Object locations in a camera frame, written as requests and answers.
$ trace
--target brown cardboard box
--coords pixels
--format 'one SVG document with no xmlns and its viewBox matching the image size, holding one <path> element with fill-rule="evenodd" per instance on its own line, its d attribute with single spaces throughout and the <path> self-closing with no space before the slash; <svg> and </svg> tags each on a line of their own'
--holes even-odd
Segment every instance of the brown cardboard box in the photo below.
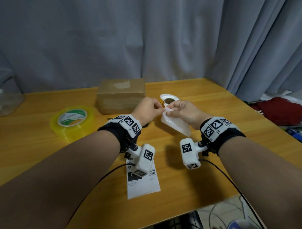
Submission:
<svg viewBox="0 0 302 229">
<path fill-rule="evenodd" d="M 101 114 L 130 114 L 146 97 L 144 79 L 103 80 L 96 93 Z"/>
</svg>

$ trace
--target white paper receipt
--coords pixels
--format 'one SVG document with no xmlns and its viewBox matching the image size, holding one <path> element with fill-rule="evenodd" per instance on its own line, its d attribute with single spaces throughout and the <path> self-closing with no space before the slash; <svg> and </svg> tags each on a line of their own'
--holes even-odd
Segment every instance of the white paper receipt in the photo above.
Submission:
<svg viewBox="0 0 302 229">
<path fill-rule="evenodd" d="M 127 159 L 126 163 L 133 163 L 133 161 L 134 159 Z M 154 162 L 152 164 L 151 172 L 144 177 L 136 176 L 134 173 L 131 172 L 131 166 L 128 165 L 127 184 L 128 199 L 153 192 L 159 192 L 160 186 Z"/>
</svg>

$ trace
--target red garment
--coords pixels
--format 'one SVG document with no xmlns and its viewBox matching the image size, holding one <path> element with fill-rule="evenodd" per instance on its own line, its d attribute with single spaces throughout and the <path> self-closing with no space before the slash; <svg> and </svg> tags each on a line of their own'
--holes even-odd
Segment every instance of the red garment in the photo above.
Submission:
<svg viewBox="0 0 302 229">
<path fill-rule="evenodd" d="M 262 110 L 264 116 L 277 126 L 290 126 L 301 123 L 302 106 L 287 99 L 275 97 L 264 102 L 257 102 L 252 107 Z"/>
</svg>

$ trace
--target clear yellow tape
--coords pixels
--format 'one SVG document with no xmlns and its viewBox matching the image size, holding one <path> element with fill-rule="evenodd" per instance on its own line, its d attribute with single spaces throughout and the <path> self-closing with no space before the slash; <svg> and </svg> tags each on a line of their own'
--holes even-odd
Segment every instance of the clear yellow tape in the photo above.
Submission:
<svg viewBox="0 0 302 229">
<path fill-rule="evenodd" d="M 51 118 L 50 128 L 61 139 L 74 142 L 96 130 L 94 110 L 86 106 L 68 107 Z"/>
</svg>

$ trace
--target wooden table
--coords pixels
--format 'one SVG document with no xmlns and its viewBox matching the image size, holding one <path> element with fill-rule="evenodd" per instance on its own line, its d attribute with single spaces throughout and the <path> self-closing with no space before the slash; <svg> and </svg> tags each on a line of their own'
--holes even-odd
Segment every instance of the wooden table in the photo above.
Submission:
<svg viewBox="0 0 302 229">
<path fill-rule="evenodd" d="M 0 185 L 65 146 L 51 131 L 50 118 L 69 106 L 95 106 L 96 91 L 87 88 L 26 94 L 13 114 L 0 117 Z M 147 83 L 146 92 L 157 99 L 163 93 L 173 94 L 207 113 L 223 116 L 248 138 L 302 168 L 300 142 L 206 79 Z M 95 115 L 98 126 L 115 117 L 97 110 Z M 143 129 L 138 145 L 155 147 L 161 191 L 127 200 L 126 170 L 118 169 L 88 195 L 67 228 L 141 228 L 236 195 L 232 184 L 213 166 L 204 163 L 200 169 L 185 168 L 179 149 L 183 138 L 156 118 Z M 199 141 L 200 132 L 192 129 L 191 138 Z M 225 172 L 216 155 L 210 154 L 209 160 Z M 123 163 L 120 155 L 111 168 Z"/>
</svg>

